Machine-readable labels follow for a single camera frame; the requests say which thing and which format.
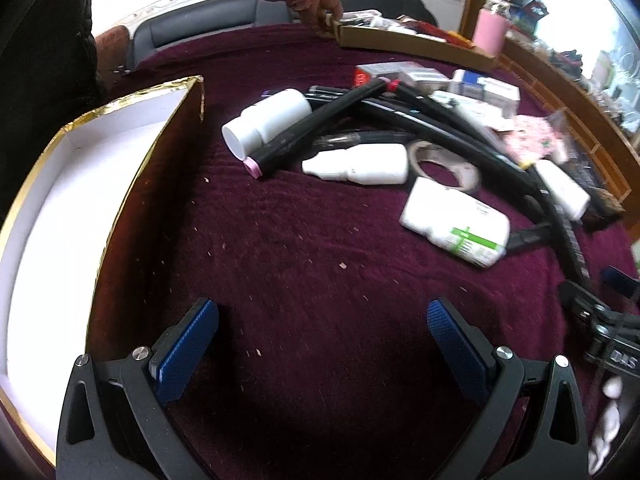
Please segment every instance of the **pink tumbler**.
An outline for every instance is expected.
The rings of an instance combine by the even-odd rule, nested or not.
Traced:
[[[500,56],[504,38],[511,25],[509,6],[502,0],[487,0],[478,14],[473,42],[491,56]]]

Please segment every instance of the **table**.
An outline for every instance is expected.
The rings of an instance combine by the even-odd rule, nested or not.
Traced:
[[[169,48],[116,88],[205,77],[208,136],[164,221],[139,343],[197,297],[218,303],[218,335],[168,412],[223,480],[428,478],[477,413],[425,326],[428,302],[442,295],[496,346],[529,359],[566,354],[583,397],[590,389],[594,369],[560,307],[551,249],[476,269],[399,225],[401,187],[323,182],[299,165],[254,180],[223,142],[222,124],[264,90],[349,86],[357,64],[411,59],[341,50],[296,25],[260,27]],[[544,110],[524,92],[520,113]],[[487,190],[478,198],[512,229],[530,226]],[[606,265],[634,272],[622,225],[577,237],[596,280]]]

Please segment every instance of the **blue gripper pad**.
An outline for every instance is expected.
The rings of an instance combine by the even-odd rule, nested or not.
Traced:
[[[625,298],[631,298],[636,293],[640,282],[615,267],[607,267],[602,271],[602,281],[609,285],[618,294]]]
[[[167,352],[158,367],[156,377],[156,397],[162,406],[170,400],[180,398],[216,334],[219,322],[217,305],[211,300],[206,300]]]
[[[440,300],[431,301],[426,318],[429,332],[449,365],[462,395],[482,406],[491,393],[485,361]],[[466,325],[462,317],[460,322]]]

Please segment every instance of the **metal screw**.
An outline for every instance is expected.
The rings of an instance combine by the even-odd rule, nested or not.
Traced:
[[[89,362],[89,354],[82,354],[76,359],[76,366],[84,366]]]
[[[563,355],[557,355],[556,356],[556,364],[558,366],[561,366],[562,368],[567,368],[568,365],[569,365],[569,359],[567,359]]]
[[[139,346],[131,353],[131,355],[136,361],[142,361],[142,359],[146,359],[149,356],[149,348],[146,346]]]
[[[502,359],[511,359],[513,357],[513,351],[508,346],[500,346],[495,349],[495,353]]]

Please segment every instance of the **white bottle with green label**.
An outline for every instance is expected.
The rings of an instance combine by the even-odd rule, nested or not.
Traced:
[[[479,267],[491,267],[504,255],[511,229],[498,210],[423,177],[416,179],[400,223]]]

